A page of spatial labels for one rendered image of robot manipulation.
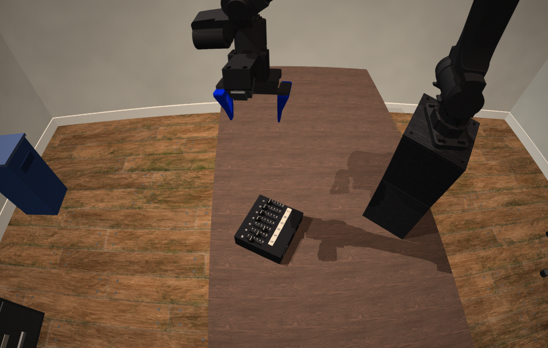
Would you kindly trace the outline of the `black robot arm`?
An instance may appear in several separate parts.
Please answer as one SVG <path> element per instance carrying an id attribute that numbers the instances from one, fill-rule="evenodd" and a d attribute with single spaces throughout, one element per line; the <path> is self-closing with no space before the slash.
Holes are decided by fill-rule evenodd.
<path id="1" fill-rule="evenodd" d="M 196 49 L 236 49 L 222 68 L 223 85 L 234 101 L 252 98 L 255 82 L 270 76 L 267 19 L 260 17 L 272 0 L 221 0 L 221 8 L 200 11 L 191 23 Z M 483 90 L 489 62 L 519 0 L 474 0 L 457 45 L 435 68 L 440 89 L 436 103 L 424 113 L 434 148 L 465 151 L 469 119 L 484 105 Z"/>

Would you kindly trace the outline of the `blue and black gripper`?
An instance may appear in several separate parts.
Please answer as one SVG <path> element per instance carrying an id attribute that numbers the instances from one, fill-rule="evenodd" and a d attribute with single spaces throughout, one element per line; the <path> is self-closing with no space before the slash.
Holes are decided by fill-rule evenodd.
<path id="1" fill-rule="evenodd" d="M 260 53 L 267 50 L 267 47 L 261 48 L 257 51 L 252 51 L 254 53 Z M 267 82 L 255 82 L 254 83 L 254 94 L 269 94 L 277 95 L 277 119 L 280 122 L 282 110 L 287 103 L 289 94 L 291 92 L 292 82 L 290 81 L 279 81 L 282 77 L 282 69 L 270 69 L 270 76 L 268 77 Z M 230 98 L 229 93 L 225 91 L 223 85 L 223 79 L 221 78 L 216 89 L 214 91 L 214 98 L 218 103 L 225 109 L 226 114 L 229 116 L 229 119 L 233 119 L 233 98 Z"/>

